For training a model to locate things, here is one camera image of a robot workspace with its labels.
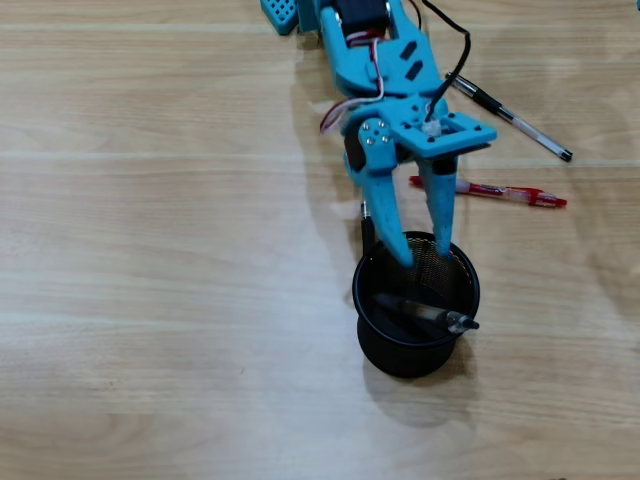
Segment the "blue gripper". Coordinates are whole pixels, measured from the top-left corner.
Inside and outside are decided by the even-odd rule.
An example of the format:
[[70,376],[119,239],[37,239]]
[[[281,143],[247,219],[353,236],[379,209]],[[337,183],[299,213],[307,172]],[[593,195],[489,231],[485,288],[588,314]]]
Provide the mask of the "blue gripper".
[[452,238],[457,158],[436,148],[443,139],[423,130],[426,99],[391,98],[356,108],[342,127],[345,162],[360,187],[380,241],[403,267],[414,264],[396,201],[393,171],[417,161],[433,224],[436,252],[447,257]]

